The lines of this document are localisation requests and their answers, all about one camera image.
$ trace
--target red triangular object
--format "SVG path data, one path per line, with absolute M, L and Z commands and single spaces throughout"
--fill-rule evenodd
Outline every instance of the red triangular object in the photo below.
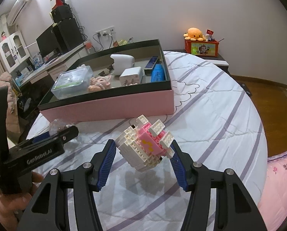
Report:
M 63 2 L 61 0 L 56 0 L 56 4 L 55 6 L 52 8 L 52 10 L 54 10 L 56 7 L 58 6 L 62 6 L 63 5 Z

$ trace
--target round table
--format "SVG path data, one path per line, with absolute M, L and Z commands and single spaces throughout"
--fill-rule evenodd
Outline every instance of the round table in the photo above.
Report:
M 197 56 L 164 52 L 175 93 L 173 115 L 161 119 L 183 152 L 209 169 L 232 168 L 257 204 L 267 167 L 267 143 L 258 112 L 244 90 L 225 72 Z M 79 136 L 66 143 L 65 153 L 36 169 L 75 169 L 115 139 L 136 119 L 80 122 Z M 40 114 L 28 139 L 47 131 Z M 178 186 L 166 157 L 154 169 L 140 173 L 117 150 L 107 184 L 95 193 L 104 230 L 180 230 L 190 193 Z M 75 227 L 73 194 L 69 191 L 70 226 Z M 213 230 L 216 190 L 211 190 L 207 230 Z

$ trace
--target white small box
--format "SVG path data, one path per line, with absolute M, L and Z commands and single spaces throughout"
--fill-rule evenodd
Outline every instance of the white small box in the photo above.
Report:
M 142 67 L 133 67 L 123 71 L 120 75 L 120 83 L 122 86 L 130 84 L 140 84 L 143 76 Z

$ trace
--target baseboard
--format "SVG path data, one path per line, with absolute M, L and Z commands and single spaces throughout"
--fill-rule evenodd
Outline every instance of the baseboard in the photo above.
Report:
M 265 79 L 255 78 L 255 77 L 248 77 L 248 76 L 241 76 L 241 75 L 231 75 L 231 77 L 235 79 L 236 81 L 264 83 L 264 84 L 274 85 L 277 87 L 287 89 L 287 85 L 282 84 L 280 82 L 274 82 L 270 80 L 265 80 Z

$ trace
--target blue tube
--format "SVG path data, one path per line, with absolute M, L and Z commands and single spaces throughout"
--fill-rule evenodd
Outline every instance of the blue tube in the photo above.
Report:
M 165 81 L 165 72 L 161 64 L 156 64 L 152 71 L 151 82 Z

